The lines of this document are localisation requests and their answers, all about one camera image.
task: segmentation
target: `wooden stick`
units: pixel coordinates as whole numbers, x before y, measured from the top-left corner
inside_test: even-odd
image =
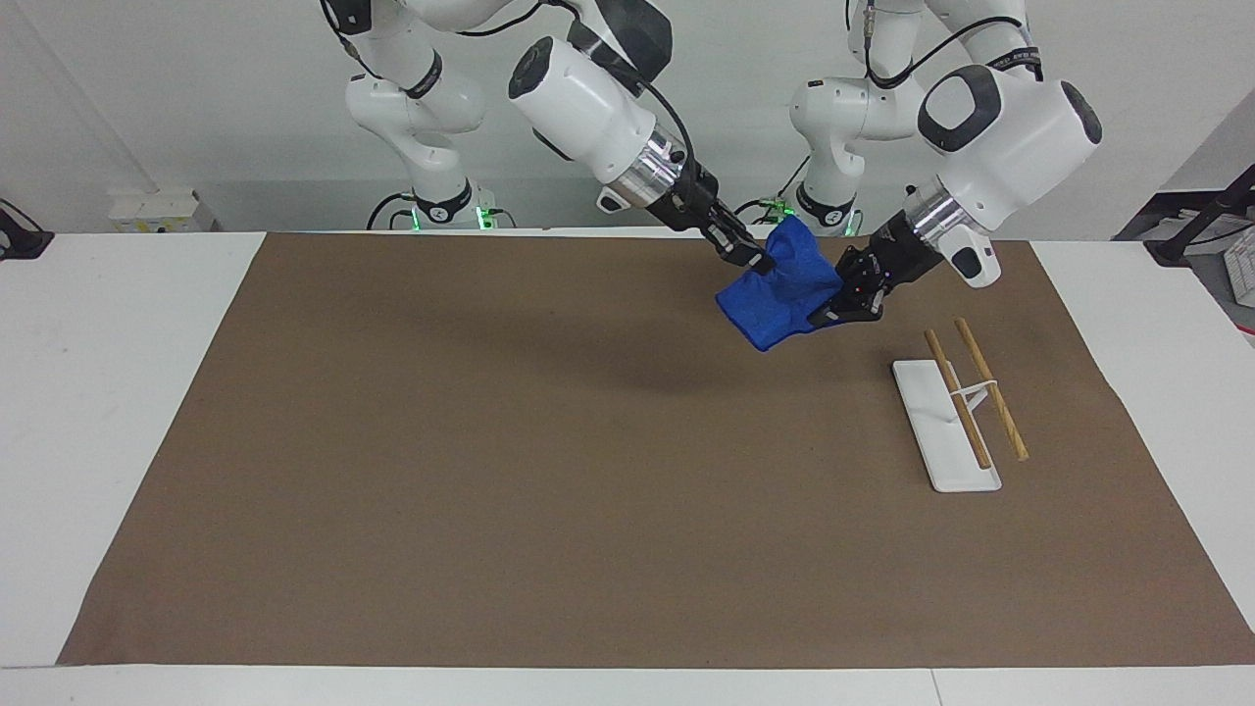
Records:
[[[980,345],[976,344],[976,336],[973,335],[971,326],[968,325],[968,319],[955,319],[954,325],[958,326],[959,335],[963,336],[963,341],[968,345],[968,352],[970,352],[971,362],[976,365],[976,370],[984,376],[985,382],[993,381],[994,372],[989,370],[989,364],[985,362],[985,356],[980,351]],[[1003,391],[998,387],[996,382],[989,386],[989,395],[994,399],[994,408],[998,409],[1003,429],[1007,430],[1007,439],[1012,443],[1012,448],[1015,449],[1015,456],[1020,461],[1028,461],[1028,448],[1024,446],[1024,440],[1020,439],[1019,428],[1015,426],[1012,411],[1007,408],[1007,399],[1003,398]]]
[[[981,470],[994,468],[994,461],[989,458],[989,450],[985,449],[984,443],[980,441],[980,433],[976,431],[976,420],[971,419],[971,410],[968,410],[968,401],[961,395],[955,395],[955,393],[959,393],[959,380],[954,376],[954,371],[950,370],[950,362],[945,359],[945,350],[941,349],[941,341],[937,340],[936,331],[929,329],[924,331],[924,337],[929,339],[929,347],[932,349],[932,360],[937,362],[937,369],[941,370],[941,379],[945,380],[946,390],[950,391],[950,401],[954,403],[954,411],[959,414],[963,433],[968,435],[968,444],[971,445],[971,451],[976,455],[976,464],[980,465]]]

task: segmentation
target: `blue cloth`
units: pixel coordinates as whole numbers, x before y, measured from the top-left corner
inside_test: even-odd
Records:
[[[816,330],[806,317],[843,283],[811,228],[793,216],[772,231],[767,252],[776,258],[774,270],[747,271],[715,296],[728,319],[763,352],[791,335]]]

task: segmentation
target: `white table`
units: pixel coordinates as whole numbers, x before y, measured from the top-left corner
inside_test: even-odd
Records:
[[[663,228],[510,234],[674,237]],[[60,236],[41,260],[0,263],[0,665],[9,666],[0,670],[0,703],[1245,706],[1255,700],[1255,667],[48,667],[261,240],[261,233]],[[1249,510],[1255,350],[1190,272],[1155,266],[1138,243],[1035,248],[1255,624]]]

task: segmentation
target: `wooden rod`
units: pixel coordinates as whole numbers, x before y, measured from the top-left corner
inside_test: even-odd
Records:
[[[941,349],[941,341],[937,340],[936,331],[929,329],[924,331],[924,337],[929,340],[929,347],[932,349],[932,360],[937,362],[937,369],[941,370],[941,379],[945,381],[946,390],[950,391],[950,401],[954,403],[954,411],[959,414],[963,433],[968,435],[968,444],[971,445],[971,451],[976,455],[976,464],[980,465],[981,470],[994,468],[994,461],[989,458],[989,450],[985,449],[984,443],[980,441],[980,434],[976,431],[976,420],[971,418],[971,410],[968,410],[968,401],[961,395],[955,395],[959,393],[959,380],[955,379],[954,371],[950,370],[950,362],[946,361],[945,350]]]
[[[985,379],[985,382],[993,381],[994,372],[989,370],[989,364],[985,362],[984,352],[980,351],[980,345],[976,344],[976,336],[973,335],[971,326],[968,325],[968,319],[955,319],[954,325],[958,326],[959,335],[963,336],[964,344],[968,345],[968,352],[971,355],[971,362],[976,365],[976,371]],[[1028,461],[1028,448],[1024,446],[1019,428],[1015,426],[1012,411],[1007,406],[1007,399],[1003,398],[1003,391],[996,382],[989,386],[989,395],[994,399],[994,408],[998,409],[998,418],[1003,421],[1003,429],[1007,430],[1007,439],[1012,443],[1012,448],[1015,449],[1015,456],[1020,461]]]

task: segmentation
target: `black stand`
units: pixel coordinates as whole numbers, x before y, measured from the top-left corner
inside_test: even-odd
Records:
[[[1241,206],[1251,188],[1255,188],[1255,164],[1242,172],[1215,201],[1207,203],[1172,240],[1147,240],[1146,248],[1151,251],[1151,257],[1163,267],[1188,267],[1185,248],[1225,211]]]
[[[0,208],[0,231],[9,237],[9,247],[0,250],[0,260],[34,260],[53,241],[53,233],[21,227],[4,208]]]

